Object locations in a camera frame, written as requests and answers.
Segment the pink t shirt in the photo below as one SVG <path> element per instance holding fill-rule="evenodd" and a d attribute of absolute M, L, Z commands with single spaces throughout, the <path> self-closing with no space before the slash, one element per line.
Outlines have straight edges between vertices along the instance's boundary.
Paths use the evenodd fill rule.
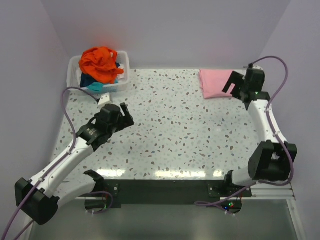
<path fill-rule="evenodd" d="M 231 69 L 200 69 L 199 84 L 204 99 L 232 97 L 235 85 L 231 85 L 227 93 L 223 92 L 232 72 Z"/>

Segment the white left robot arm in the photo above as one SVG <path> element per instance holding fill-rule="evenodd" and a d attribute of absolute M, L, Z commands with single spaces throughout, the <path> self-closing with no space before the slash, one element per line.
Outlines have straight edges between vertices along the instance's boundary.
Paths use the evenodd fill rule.
<path fill-rule="evenodd" d="M 54 193 L 63 180 L 113 134 L 134 125 L 125 103 L 106 104 L 74 135 L 73 141 L 45 169 L 31 179 L 19 179 L 14 186 L 17 207 L 39 225 L 58 211 L 60 197 Z"/>

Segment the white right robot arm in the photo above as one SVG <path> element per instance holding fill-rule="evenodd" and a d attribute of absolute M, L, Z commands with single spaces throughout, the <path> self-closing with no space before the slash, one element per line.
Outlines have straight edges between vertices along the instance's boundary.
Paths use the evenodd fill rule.
<path fill-rule="evenodd" d="M 259 140 L 247 167 L 230 170 L 224 177 L 222 189 L 230 197 L 235 196 L 241 187 L 257 183 L 285 186 L 293 176 L 298 149 L 281 133 L 273 113 L 272 99 L 262 90 L 264 82 L 265 72 L 249 67 L 245 74 L 233 71 L 222 90 L 224 93 L 230 91 L 232 97 L 244 104 Z"/>

